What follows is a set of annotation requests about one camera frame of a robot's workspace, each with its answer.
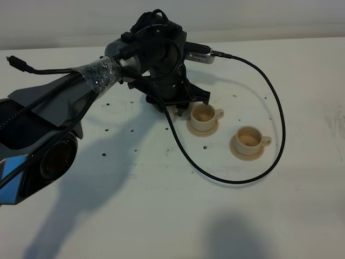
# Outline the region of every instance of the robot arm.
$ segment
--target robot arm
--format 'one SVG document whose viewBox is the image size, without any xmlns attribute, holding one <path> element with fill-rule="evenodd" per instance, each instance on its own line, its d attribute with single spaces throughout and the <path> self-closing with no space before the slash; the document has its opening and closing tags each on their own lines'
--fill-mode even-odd
<svg viewBox="0 0 345 259">
<path fill-rule="evenodd" d="M 105 58 L 49 84 L 16 90 L 8 99 L 0 100 L 0 177 L 2 184 L 7 181 L 0 185 L 0 204 L 18 204 L 68 171 L 77 153 L 77 138 L 83 138 L 78 117 L 85 114 L 95 95 L 103 94 L 117 81 L 128 82 L 129 88 L 140 90 L 147 95 L 148 103 L 160 108 L 152 90 L 122 73 L 124 68 L 138 74 L 149 71 L 148 80 L 155 84 L 165 105 L 176 105 L 180 114 L 190 102 L 208 104 L 210 93 L 189 83 L 183 62 L 188 57 L 209 63 L 212 58 L 206 57 L 211 49 L 186 43 L 182 28 L 159 12 L 144 13 L 130 32 L 106 47 Z M 22 71 L 43 73 L 15 57 L 9 61 Z M 15 170 L 17 175 L 9 178 Z"/>
</svg>

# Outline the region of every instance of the black cable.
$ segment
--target black cable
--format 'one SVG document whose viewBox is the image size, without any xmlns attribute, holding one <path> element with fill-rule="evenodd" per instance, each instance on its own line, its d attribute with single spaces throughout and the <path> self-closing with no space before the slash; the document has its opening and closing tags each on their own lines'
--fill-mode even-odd
<svg viewBox="0 0 345 259">
<path fill-rule="evenodd" d="M 74 69 L 46 69 L 46 70 L 37 70 L 34 69 L 32 66 L 29 66 L 25 61 L 17 58 L 15 56 L 6 57 L 7 61 L 10 63 L 10 66 L 21 70 L 23 72 L 31 73 L 31 74 L 69 74 L 69 73 L 76 73 Z"/>
<path fill-rule="evenodd" d="M 55 135 L 47 144 L 45 144 L 37 153 L 32 155 L 29 159 L 24 161 L 20 166 L 14 169 L 11 173 L 5 176 L 4 179 L 0 181 L 0 190 L 9 183 L 14 177 L 16 177 L 19 173 L 25 170 L 28 166 L 31 166 L 33 163 L 38 161 L 46 152 L 48 152 L 58 141 L 60 141 L 64 136 L 66 136 L 71 130 L 76 127 L 76 125 L 81 121 L 84 117 L 90 106 L 97 98 L 97 94 L 94 93 L 90 99 L 85 104 L 84 108 L 80 111 L 80 113 L 76 116 L 76 118 L 62 131 L 60 131 L 57 135 Z"/>
<path fill-rule="evenodd" d="M 76 73 L 74 69 L 46 69 L 46 70 L 37 70 L 33 67 L 30 67 L 26 70 L 28 73 L 31 74 L 70 74 Z"/>
<path fill-rule="evenodd" d="M 282 152 L 284 150 L 284 146 L 285 146 L 285 135 L 286 135 L 286 132 L 285 132 L 285 120 L 284 120 L 284 115 L 283 115 L 283 112 L 282 112 L 282 108 L 281 108 L 281 104 L 280 104 L 280 100 L 277 96 L 277 93 L 275 92 L 274 88 L 273 88 L 273 85 L 271 84 L 270 80 L 268 79 L 268 77 L 263 73 L 263 71 L 258 68 L 257 66 L 255 66 L 254 64 L 250 63 L 249 61 L 245 60 L 245 59 L 242 59 L 242 58 L 239 58 L 239 57 L 235 57 L 235 56 L 232 56 L 232 55 L 229 55 L 229 54 L 225 54 L 225 53 L 222 53 L 222 52 L 217 52 L 217 51 L 214 51 L 212 53 L 212 55 L 214 56 L 217 56 L 217 57 L 224 57 L 224 58 L 230 58 L 230 59 L 236 59 L 238 61 L 241 61 L 249 66 L 251 66 L 252 68 L 254 68 L 256 71 L 258 71 L 263 77 L 264 79 L 266 80 L 266 82 L 268 83 L 270 89 L 272 90 L 272 93 L 275 97 L 275 100 L 277 101 L 277 105 L 278 105 L 278 109 L 279 109 L 279 114 L 280 114 L 280 119 L 281 119 L 281 127 L 282 127 L 282 140 L 281 140 L 281 147 L 280 147 L 280 151 L 278 153 L 278 156 L 277 158 L 275 159 L 274 163 L 270 166 L 270 168 L 268 170 L 266 170 L 265 172 L 263 172 L 262 174 L 254 177 L 254 178 L 250 178 L 248 180 L 241 180 L 241 181 L 231 181 L 231 180 L 226 180 L 226 179 L 222 179 L 222 178 L 218 178 L 208 172 L 206 172 L 205 170 L 203 170 L 202 168 L 200 168 L 193 160 L 192 158 L 190 158 L 187 154 L 187 152 L 184 150 L 177 134 L 176 134 L 176 131 L 175 131 L 175 128 L 174 128 L 174 125 L 173 125 L 173 122 L 171 121 L 171 117 L 169 115 L 169 112 L 164 104 L 164 101 L 161 97 L 161 95 L 159 94 L 156 86 L 148 81 L 145 77 L 141 76 L 140 74 L 130 70 L 130 69 L 127 69 L 125 67 L 122 68 L 123 71 L 129 73 L 131 76 L 133 76 L 134 78 L 136 78 L 137 80 L 141 80 L 143 81 L 144 83 L 146 83 L 148 86 L 151 87 L 151 89 L 154 91 L 157 99 L 158 99 L 158 102 L 160 103 L 164 113 L 165 113 L 165 116 L 167 117 L 167 120 L 168 120 L 168 123 L 170 125 L 170 128 L 171 128 L 171 131 L 172 131 L 172 134 L 174 135 L 174 138 L 175 138 L 175 141 L 178 145 L 178 147 L 180 148 L 182 154 L 184 155 L 184 157 L 197 169 L 199 170 L 202 174 L 204 174 L 205 176 L 213 179 L 213 180 L 216 180 L 218 182 L 223 182 L 223 183 L 229 183 L 229 184 L 233 184 L 233 185 L 242 185 L 242 184 L 245 184 L 245 183 L 250 183 L 250 182 L 254 182 L 254 181 L 257 181 L 263 177 L 265 177 L 267 174 L 269 174 L 273 168 L 277 165 L 277 163 L 279 162 L 280 158 L 281 158 L 281 155 L 282 155 Z"/>
<path fill-rule="evenodd" d="M 157 39 L 152 39 L 152 40 L 148 40 L 146 42 L 143 42 L 140 44 L 141 47 L 145 47 L 145 46 L 152 46 L 152 43 L 167 43 L 171 46 L 173 46 L 177 52 L 177 57 L 176 57 L 176 62 L 175 62 L 175 65 L 174 67 L 168 72 L 166 73 L 165 75 L 161 76 L 161 77 L 149 77 L 147 76 L 146 78 L 151 81 L 151 82 L 157 82 L 157 81 L 161 81 L 163 80 L 164 78 L 168 77 L 169 75 L 171 75 L 177 68 L 178 66 L 180 65 L 180 61 L 181 61 L 181 58 L 182 58 L 182 53 L 181 53 L 181 50 L 180 50 L 180 47 L 171 39 L 166 39 L 166 38 L 157 38 Z"/>
</svg>

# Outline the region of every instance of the white table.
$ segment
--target white table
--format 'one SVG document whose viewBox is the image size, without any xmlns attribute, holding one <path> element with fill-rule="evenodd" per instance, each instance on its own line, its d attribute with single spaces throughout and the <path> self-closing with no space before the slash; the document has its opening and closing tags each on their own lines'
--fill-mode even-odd
<svg viewBox="0 0 345 259">
<path fill-rule="evenodd" d="M 117 84 L 83 119 L 71 169 L 23 203 L 0 208 L 0 258 L 345 257 L 345 38 L 211 46 L 258 65 L 274 85 L 287 129 L 275 170 L 249 186 L 207 180 L 165 130 L 164 116 L 142 93 Z M 57 78 L 17 71 L 5 56 L 52 69 L 87 64 L 103 51 L 1 51 L 0 96 Z M 219 177 L 263 172 L 281 143 L 277 105 L 263 78 L 235 60 L 186 64 L 190 81 L 211 91 L 210 104 L 225 111 L 208 138 L 191 135 L 185 118 L 177 119 L 187 152 Z M 230 153 L 230 138 L 244 125 L 273 138 L 257 161 Z"/>
</svg>

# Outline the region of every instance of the ceramic cup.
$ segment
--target ceramic cup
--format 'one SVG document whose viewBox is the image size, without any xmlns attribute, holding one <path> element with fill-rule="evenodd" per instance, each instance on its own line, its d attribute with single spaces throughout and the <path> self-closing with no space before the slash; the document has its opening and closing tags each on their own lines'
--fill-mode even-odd
<svg viewBox="0 0 345 259">
<path fill-rule="evenodd" d="M 258 159 L 264 147 L 271 144 L 270 137 L 263 137 L 260 130 L 252 126 L 244 126 L 238 129 L 236 135 L 233 136 L 230 142 L 230 148 L 233 148 L 232 153 L 243 160 Z"/>
<path fill-rule="evenodd" d="M 192 109 L 190 123 L 195 130 L 208 132 L 215 127 L 216 120 L 223 116 L 224 111 L 222 109 L 216 110 L 211 105 L 199 104 Z"/>
</svg>

